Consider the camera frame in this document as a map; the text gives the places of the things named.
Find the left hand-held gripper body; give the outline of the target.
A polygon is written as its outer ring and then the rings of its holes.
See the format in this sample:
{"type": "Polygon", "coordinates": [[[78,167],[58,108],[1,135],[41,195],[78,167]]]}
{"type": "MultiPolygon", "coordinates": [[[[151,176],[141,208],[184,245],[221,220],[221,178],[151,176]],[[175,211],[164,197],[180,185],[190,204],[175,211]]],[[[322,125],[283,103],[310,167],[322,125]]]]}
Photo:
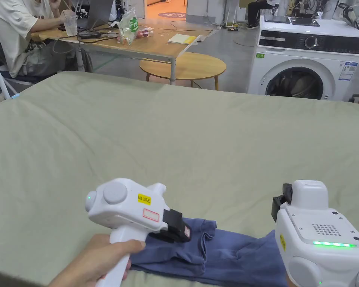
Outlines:
{"type": "Polygon", "coordinates": [[[126,178],[106,182],[86,197],[89,220],[111,229],[110,243],[145,241],[149,233],[182,229],[182,213],[163,198],[166,186],[142,186],[126,178]]]}

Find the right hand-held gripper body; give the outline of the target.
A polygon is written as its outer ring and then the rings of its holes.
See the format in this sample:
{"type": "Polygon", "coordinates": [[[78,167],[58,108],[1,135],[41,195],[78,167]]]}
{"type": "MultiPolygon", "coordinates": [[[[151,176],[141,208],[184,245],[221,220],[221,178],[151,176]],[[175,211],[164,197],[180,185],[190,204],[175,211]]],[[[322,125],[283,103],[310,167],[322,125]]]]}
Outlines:
{"type": "Polygon", "coordinates": [[[329,207],[316,180],[296,180],[273,198],[275,239],[295,287],[359,287],[359,232],[329,207]]]}

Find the person's left hand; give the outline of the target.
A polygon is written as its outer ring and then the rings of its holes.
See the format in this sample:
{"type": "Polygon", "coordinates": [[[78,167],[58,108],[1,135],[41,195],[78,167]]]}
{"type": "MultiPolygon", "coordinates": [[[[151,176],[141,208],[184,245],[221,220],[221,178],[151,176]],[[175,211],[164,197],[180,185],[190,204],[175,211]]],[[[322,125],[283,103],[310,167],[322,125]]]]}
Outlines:
{"type": "Polygon", "coordinates": [[[145,248],[144,241],[110,243],[110,235],[95,234],[85,248],[50,283],[50,287],[94,287],[127,254],[145,248]]]}

